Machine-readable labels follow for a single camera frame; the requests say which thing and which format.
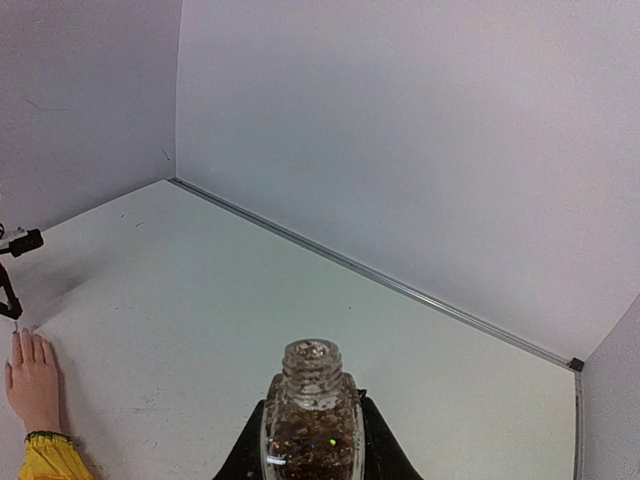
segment white tabletop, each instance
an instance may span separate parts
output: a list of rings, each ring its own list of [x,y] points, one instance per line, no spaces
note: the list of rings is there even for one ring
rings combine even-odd
[[[2,261],[102,479],[211,479],[303,337],[337,342],[425,479],[570,480],[570,371],[160,182]],[[12,324],[0,320],[8,356]],[[0,398],[0,478],[23,431]]]

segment clear bottle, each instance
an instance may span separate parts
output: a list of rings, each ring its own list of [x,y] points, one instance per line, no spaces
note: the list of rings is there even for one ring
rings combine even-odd
[[[362,409],[338,346],[294,342],[282,364],[262,418],[264,480],[362,480]]]

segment metal frame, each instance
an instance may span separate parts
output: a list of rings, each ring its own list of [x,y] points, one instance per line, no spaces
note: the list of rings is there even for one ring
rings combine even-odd
[[[560,357],[559,355],[555,355],[533,343],[530,343],[522,338],[519,338],[506,330],[503,330],[499,327],[491,325],[490,323],[482,320],[478,317],[475,317],[471,314],[463,312],[445,302],[442,302],[436,298],[433,298],[425,293],[422,293],[409,285],[406,285],[398,280],[395,280],[383,273],[380,273],[372,268],[367,267],[366,265],[362,265],[361,263],[355,262],[344,255],[341,255],[337,252],[334,252],[322,245],[313,242],[307,238],[304,238],[297,233],[294,233],[286,228],[283,228],[269,220],[266,220],[244,208],[241,208],[237,205],[234,205],[231,202],[224,200],[216,195],[213,195],[209,192],[202,190],[201,188],[196,187],[184,180],[179,178],[173,178],[169,180],[170,183],[176,185],[183,190],[186,190],[189,193],[192,193],[208,202],[223,208],[245,220],[250,221],[276,235],[289,240],[296,245],[299,245],[311,252],[314,252],[318,255],[327,258],[338,265],[342,265],[343,267],[348,268],[374,282],[379,283],[380,285],[384,285],[385,287],[390,288],[402,295],[409,297],[417,302],[422,303],[430,308],[433,308],[439,312],[444,313],[445,315],[458,320],[466,325],[476,328],[481,332],[487,333],[495,338],[498,338],[504,342],[509,343],[515,347],[518,347],[526,352],[529,352],[537,357],[540,357],[544,360],[547,360],[554,365],[559,367],[569,369],[567,366],[569,361],[565,358]],[[575,374],[576,379],[576,452],[575,452],[575,468],[574,468],[574,480],[582,480],[582,465],[583,465],[583,405],[582,405],[582,376],[579,372],[575,372],[571,370]]]

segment yellow sleeve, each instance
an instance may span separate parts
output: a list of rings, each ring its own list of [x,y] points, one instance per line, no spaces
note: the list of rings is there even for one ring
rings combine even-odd
[[[27,458],[20,480],[94,480],[65,435],[34,432],[25,443]]]

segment hand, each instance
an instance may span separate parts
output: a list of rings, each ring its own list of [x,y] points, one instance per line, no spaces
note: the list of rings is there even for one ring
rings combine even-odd
[[[51,344],[28,330],[13,334],[13,356],[5,367],[9,404],[27,433],[60,429],[58,370]]]

